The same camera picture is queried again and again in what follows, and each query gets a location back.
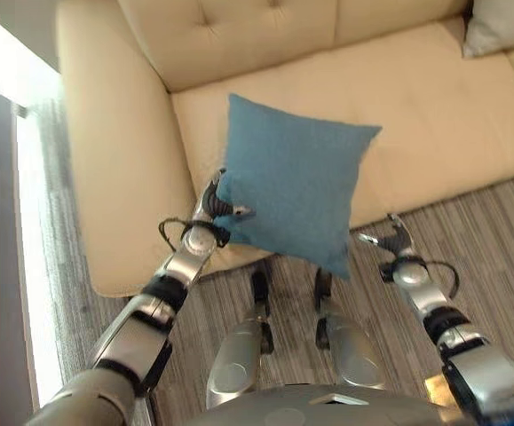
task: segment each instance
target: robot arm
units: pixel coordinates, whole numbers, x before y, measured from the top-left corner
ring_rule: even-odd
[[[250,212],[217,198],[224,172],[211,179],[176,252],[97,341],[89,369],[67,383],[28,425],[131,424],[135,398],[158,383],[171,355],[168,335],[174,319],[217,246],[213,219]]]
[[[478,420],[514,411],[514,362],[471,324],[432,282],[416,254],[410,232],[397,215],[389,215],[395,235],[359,239],[390,251],[395,260],[380,266],[384,281],[394,282],[436,345],[443,374],[456,402]]]

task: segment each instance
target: striped carpet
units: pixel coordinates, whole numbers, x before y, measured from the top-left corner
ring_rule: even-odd
[[[458,307],[514,359],[514,179],[402,216],[426,259],[446,260],[460,273]],[[362,228],[389,231],[387,223]],[[371,336],[384,360],[389,388],[424,397],[423,381],[440,371],[439,357],[396,288],[379,280],[384,252],[352,239],[351,281],[336,280],[334,296]],[[331,383],[326,352],[314,345],[315,268],[273,256],[221,272],[192,290],[172,332],[174,352],[154,392],[157,424],[182,424],[205,407],[205,382],[219,343],[250,305],[249,276],[271,277],[270,323],[275,352],[262,362],[261,387],[278,383]],[[431,269],[447,291],[448,271]]]

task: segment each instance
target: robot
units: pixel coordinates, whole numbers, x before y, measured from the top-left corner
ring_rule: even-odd
[[[68,382],[28,425],[130,425],[135,399],[158,383],[171,355],[170,331],[187,294],[213,251],[226,244],[217,216],[245,215],[216,195],[219,170],[205,188],[178,249],[126,305],[97,341],[87,370]],[[431,280],[426,263],[400,218],[395,234],[361,241],[391,252],[384,280],[405,302],[436,345],[443,375],[459,410],[386,390],[382,363],[368,337],[331,300],[331,275],[318,270],[314,301],[316,345],[330,351],[337,384],[286,385],[257,390],[261,354],[273,351],[264,275],[252,277],[254,306],[222,342],[210,371],[208,411],[191,426],[487,424],[514,414],[514,362],[471,324]]]

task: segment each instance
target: throw pillow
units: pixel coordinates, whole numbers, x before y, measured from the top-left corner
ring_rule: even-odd
[[[229,97],[222,200],[252,208],[221,217],[231,242],[307,259],[349,278],[350,200],[377,126],[316,120]]]
[[[475,0],[463,56],[471,58],[514,47],[514,0]]]

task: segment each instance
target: beige sofa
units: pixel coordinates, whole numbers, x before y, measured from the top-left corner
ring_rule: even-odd
[[[139,292],[221,164],[227,95],[380,124],[350,224],[514,176],[514,51],[463,59],[462,0],[65,0],[75,190],[95,290]],[[208,272],[266,253],[219,250]]]

